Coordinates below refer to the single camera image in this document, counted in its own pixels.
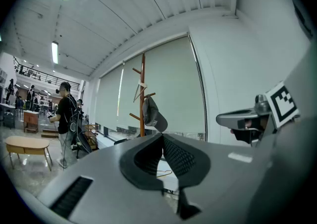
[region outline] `hat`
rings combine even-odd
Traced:
[[[152,97],[147,97],[142,106],[143,120],[146,126],[154,126],[159,132],[164,132],[168,123],[164,116],[159,112],[157,105]]]

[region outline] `fluorescent light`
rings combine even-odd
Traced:
[[[53,62],[58,63],[58,43],[52,42],[52,56]]]

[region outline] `gray pants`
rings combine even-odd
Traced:
[[[73,137],[74,134],[71,132],[59,135],[59,141],[62,150],[62,159],[60,161],[64,165],[64,167],[72,166],[77,162],[76,153],[71,150],[71,142],[73,140]]]

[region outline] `tiled floor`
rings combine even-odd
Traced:
[[[59,140],[48,139],[50,141],[49,151],[53,161],[53,165],[51,166],[52,170],[50,171],[44,156],[41,155],[20,154],[20,159],[18,159],[17,154],[11,154],[14,165],[14,169],[12,169],[9,153],[5,148],[5,139],[11,135],[41,138],[41,132],[44,128],[54,129],[54,125],[50,124],[47,117],[44,115],[40,115],[39,117],[38,133],[24,133],[23,120],[20,117],[16,120],[15,128],[13,129],[4,127],[2,122],[0,126],[0,162],[13,184],[27,190],[34,196],[38,196],[50,181],[63,172],[63,168],[56,162],[56,159],[61,157]],[[79,151],[79,158],[83,158],[84,156],[85,153]],[[176,212],[178,200],[175,199],[175,196],[166,194],[165,198],[173,211]]]

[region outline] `balcony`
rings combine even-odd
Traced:
[[[38,80],[40,82],[45,82],[48,84],[59,86],[62,82],[68,82],[71,86],[71,90],[79,91],[80,84],[77,82],[69,81],[66,79],[58,78],[53,75],[38,71],[34,68],[30,68],[24,65],[21,65],[15,58],[14,58],[14,68],[17,75],[23,75],[25,77],[29,77],[33,80]]]

